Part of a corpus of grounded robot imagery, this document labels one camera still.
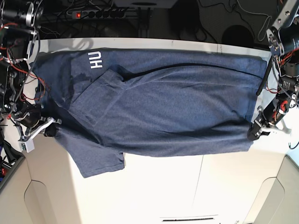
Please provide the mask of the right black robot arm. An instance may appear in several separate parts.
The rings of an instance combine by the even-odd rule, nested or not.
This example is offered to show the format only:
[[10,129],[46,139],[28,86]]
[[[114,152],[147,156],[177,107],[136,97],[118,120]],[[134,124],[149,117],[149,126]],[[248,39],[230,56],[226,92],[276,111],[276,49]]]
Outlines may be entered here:
[[[47,125],[49,118],[42,114],[42,106],[37,103],[46,93],[46,84],[33,74],[34,65],[28,65],[27,60],[33,53],[34,45],[40,43],[39,21],[43,15],[41,0],[2,0],[0,2],[0,121],[4,118],[13,119],[21,132],[21,139],[27,140],[38,131],[46,137],[54,137],[56,125],[60,120],[54,120]],[[23,90],[32,78],[39,82],[41,91],[38,97],[26,97]]]

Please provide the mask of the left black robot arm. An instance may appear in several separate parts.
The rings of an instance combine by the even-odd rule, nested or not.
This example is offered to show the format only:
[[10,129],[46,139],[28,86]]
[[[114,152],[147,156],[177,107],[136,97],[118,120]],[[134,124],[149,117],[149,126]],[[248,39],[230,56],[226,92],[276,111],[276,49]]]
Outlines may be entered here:
[[258,116],[249,128],[247,137],[254,141],[262,135],[274,131],[290,133],[277,123],[290,109],[299,105],[299,2],[284,0],[282,8],[273,24],[266,31],[271,58],[265,75],[256,92],[260,95],[263,88],[268,89],[268,77],[273,73],[277,88],[272,91],[274,99],[265,107],[258,107]]

